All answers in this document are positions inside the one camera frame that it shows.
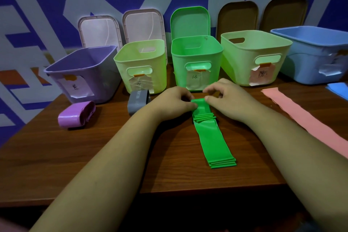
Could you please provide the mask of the pink bin lid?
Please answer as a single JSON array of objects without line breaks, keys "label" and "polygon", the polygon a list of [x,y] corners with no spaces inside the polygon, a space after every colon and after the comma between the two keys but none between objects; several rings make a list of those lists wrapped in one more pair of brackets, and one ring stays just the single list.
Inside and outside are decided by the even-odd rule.
[{"label": "pink bin lid", "polygon": [[83,48],[114,45],[119,51],[123,47],[119,24],[110,15],[82,17],[78,31]]},{"label": "pink bin lid", "polygon": [[166,60],[168,60],[164,19],[159,10],[154,8],[128,10],[123,14],[122,23],[126,43],[161,39],[165,43]]}]

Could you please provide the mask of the green plastic bin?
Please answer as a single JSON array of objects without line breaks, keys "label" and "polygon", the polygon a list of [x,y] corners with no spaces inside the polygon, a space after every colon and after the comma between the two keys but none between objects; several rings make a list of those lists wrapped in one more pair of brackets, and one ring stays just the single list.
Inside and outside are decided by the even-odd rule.
[{"label": "green plastic bin", "polygon": [[216,38],[206,35],[177,38],[172,41],[171,53],[177,86],[186,88],[189,70],[209,70],[210,84],[218,81],[223,47]]}]

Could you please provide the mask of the green bin lid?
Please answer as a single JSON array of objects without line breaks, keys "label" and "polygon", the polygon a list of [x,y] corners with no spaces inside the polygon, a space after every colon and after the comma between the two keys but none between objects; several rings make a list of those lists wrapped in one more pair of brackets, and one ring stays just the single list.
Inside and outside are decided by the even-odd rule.
[{"label": "green bin lid", "polygon": [[211,34],[211,17],[202,6],[176,9],[170,19],[171,39]]}]

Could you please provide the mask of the large yellow-green plastic bin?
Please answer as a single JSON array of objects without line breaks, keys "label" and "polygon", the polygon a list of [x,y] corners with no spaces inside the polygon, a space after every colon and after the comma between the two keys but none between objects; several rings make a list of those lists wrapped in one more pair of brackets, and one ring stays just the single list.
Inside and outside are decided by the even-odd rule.
[{"label": "large yellow-green plastic bin", "polygon": [[259,30],[223,33],[221,68],[235,84],[250,86],[250,71],[260,64],[273,63],[275,81],[292,44],[289,39]]}]

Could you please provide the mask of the small yellow-green plastic bin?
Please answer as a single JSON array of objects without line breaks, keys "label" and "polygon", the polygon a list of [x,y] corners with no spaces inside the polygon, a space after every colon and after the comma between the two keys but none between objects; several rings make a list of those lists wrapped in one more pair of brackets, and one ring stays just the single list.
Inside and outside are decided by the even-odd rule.
[{"label": "small yellow-green plastic bin", "polygon": [[129,79],[138,74],[146,74],[152,78],[155,94],[166,89],[167,60],[163,40],[127,43],[115,55],[114,61],[129,94]]}]

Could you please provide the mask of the person's right forearm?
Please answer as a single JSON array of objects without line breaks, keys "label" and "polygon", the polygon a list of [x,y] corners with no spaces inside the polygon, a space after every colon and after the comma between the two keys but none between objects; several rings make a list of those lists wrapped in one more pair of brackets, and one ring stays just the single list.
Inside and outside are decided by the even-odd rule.
[{"label": "person's right forearm", "polygon": [[262,104],[240,120],[259,137],[321,229],[348,232],[348,159]]}]

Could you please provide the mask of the purple plastic bin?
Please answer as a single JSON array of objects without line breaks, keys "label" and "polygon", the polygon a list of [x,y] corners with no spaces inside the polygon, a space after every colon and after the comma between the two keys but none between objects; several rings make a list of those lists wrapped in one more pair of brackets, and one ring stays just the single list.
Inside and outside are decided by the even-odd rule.
[{"label": "purple plastic bin", "polygon": [[[71,103],[88,101],[96,104],[105,103],[113,97],[121,82],[114,61],[117,52],[117,47],[114,45],[78,49],[45,68],[44,72],[53,79]],[[94,96],[79,99],[70,97],[57,81],[64,75],[82,76]]]}]

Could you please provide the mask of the white paper label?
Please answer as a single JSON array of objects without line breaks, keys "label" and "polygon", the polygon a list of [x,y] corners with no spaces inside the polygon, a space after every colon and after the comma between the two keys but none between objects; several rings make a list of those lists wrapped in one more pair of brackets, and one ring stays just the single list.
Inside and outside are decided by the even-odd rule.
[{"label": "white paper label", "polygon": [[210,84],[210,71],[206,69],[187,71],[186,88],[189,91],[201,91]]},{"label": "white paper label", "polygon": [[319,73],[324,76],[343,75],[348,70],[348,49],[339,50],[329,55],[329,62],[319,67]]},{"label": "white paper label", "polygon": [[64,75],[57,80],[72,98],[85,98],[94,96],[94,93],[82,76]]},{"label": "white paper label", "polygon": [[148,90],[150,94],[154,94],[153,80],[146,74],[138,74],[129,79],[131,92]]}]

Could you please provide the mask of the person's right hand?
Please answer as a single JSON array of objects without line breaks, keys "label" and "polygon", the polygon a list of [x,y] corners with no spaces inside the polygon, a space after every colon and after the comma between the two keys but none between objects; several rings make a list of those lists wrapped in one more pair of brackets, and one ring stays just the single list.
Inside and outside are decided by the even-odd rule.
[{"label": "person's right hand", "polygon": [[249,93],[236,85],[232,81],[222,78],[215,83],[210,84],[202,91],[208,96],[223,96],[226,99],[227,106],[220,111],[223,115],[247,123],[254,118],[261,110],[262,104],[253,98]]}]

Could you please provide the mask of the blue plastic bin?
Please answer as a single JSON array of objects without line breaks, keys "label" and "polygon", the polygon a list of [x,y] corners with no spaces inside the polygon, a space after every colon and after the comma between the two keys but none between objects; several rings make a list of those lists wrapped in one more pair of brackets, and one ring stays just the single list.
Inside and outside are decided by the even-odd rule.
[{"label": "blue plastic bin", "polygon": [[283,75],[305,85],[333,83],[345,75],[324,76],[319,67],[329,62],[330,54],[348,49],[348,32],[314,26],[277,28],[270,32],[293,42],[280,69]]}]

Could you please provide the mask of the rolled grey elastic band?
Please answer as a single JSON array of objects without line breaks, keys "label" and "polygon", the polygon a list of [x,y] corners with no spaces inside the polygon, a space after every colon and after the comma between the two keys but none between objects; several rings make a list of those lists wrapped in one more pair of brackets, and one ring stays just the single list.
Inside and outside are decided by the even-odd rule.
[{"label": "rolled grey elastic band", "polygon": [[151,101],[149,90],[132,91],[127,103],[127,110],[130,116],[147,105]]}]

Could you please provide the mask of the rolled purple elastic band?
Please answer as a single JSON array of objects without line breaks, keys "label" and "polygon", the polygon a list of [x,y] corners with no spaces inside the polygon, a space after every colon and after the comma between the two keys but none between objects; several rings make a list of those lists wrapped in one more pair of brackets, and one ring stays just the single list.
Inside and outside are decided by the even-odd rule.
[{"label": "rolled purple elastic band", "polygon": [[74,103],[58,115],[58,124],[61,128],[79,128],[90,120],[96,105],[93,101]]}]

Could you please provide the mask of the pink elastic band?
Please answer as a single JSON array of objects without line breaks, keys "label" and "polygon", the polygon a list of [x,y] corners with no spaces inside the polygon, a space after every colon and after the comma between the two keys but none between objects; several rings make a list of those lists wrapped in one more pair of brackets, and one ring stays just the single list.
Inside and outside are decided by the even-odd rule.
[{"label": "pink elastic band", "polygon": [[292,99],[281,93],[278,88],[262,89],[261,92],[276,103],[309,134],[348,159],[348,140],[345,140],[330,127],[320,122]]}]

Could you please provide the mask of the blue elastic band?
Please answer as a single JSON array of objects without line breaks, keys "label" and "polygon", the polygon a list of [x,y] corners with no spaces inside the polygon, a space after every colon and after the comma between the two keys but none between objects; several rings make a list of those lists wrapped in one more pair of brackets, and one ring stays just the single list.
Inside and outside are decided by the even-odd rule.
[{"label": "blue elastic band", "polygon": [[326,89],[348,101],[348,85],[344,82],[329,83]]}]

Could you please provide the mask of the person's left forearm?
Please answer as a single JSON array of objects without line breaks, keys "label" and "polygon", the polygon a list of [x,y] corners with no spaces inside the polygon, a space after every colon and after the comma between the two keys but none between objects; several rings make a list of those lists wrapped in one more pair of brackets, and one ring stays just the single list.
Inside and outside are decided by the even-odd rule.
[{"label": "person's left forearm", "polygon": [[117,230],[139,189],[160,122],[153,103],[137,111],[63,189],[29,232]]}]

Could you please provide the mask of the person's left hand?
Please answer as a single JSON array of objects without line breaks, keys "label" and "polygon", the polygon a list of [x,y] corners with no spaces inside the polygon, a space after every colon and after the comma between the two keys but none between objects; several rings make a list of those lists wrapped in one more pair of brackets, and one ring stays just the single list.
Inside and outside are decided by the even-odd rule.
[{"label": "person's left hand", "polygon": [[181,101],[191,102],[193,98],[193,95],[188,89],[175,86],[166,89],[147,104],[146,107],[151,110],[151,114],[154,115],[157,120],[163,122],[175,119],[184,113],[191,112],[181,110]]}]

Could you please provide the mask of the green elastic band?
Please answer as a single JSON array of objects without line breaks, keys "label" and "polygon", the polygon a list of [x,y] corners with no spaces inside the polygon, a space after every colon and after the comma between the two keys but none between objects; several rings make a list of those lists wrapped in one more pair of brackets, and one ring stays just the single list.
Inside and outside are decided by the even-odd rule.
[{"label": "green elastic band", "polygon": [[193,99],[191,102],[198,105],[197,109],[192,111],[192,118],[210,168],[236,166],[236,159],[224,140],[210,105],[206,103],[204,98]]}]

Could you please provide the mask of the pink paper label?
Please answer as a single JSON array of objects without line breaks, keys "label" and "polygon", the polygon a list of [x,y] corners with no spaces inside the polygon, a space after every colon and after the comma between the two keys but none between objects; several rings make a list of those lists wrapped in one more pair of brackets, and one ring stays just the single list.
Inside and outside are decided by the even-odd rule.
[{"label": "pink paper label", "polygon": [[260,64],[258,67],[250,71],[249,85],[267,85],[271,84],[274,79],[274,71],[276,66],[273,63]]}]

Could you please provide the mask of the brown bin lid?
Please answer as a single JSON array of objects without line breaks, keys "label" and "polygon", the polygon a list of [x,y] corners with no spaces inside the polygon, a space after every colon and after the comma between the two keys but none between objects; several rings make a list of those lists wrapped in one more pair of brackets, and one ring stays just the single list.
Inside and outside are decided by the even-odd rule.
[{"label": "brown bin lid", "polygon": [[259,9],[253,1],[230,2],[224,5],[217,18],[216,39],[221,34],[244,30],[256,30]]},{"label": "brown bin lid", "polygon": [[307,0],[272,0],[263,11],[259,30],[270,32],[276,28],[301,26],[307,8]]}]

